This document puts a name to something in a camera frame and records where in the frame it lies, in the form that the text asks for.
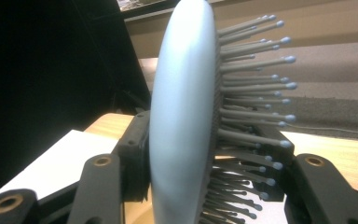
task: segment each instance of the wooden table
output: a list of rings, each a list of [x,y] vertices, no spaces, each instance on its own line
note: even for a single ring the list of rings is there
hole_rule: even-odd
[[[127,129],[132,118],[133,116],[128,115],[106,114],[91,124],[85,132],[118,139]],[[358,141],[304,133],[283,132],[283,134],[294,143],[296,155],[311,153],[330,160],[350,185],[358,189]],[[151,207],[151,200],[143,203],[126,203],[127,223],[153,223]]]

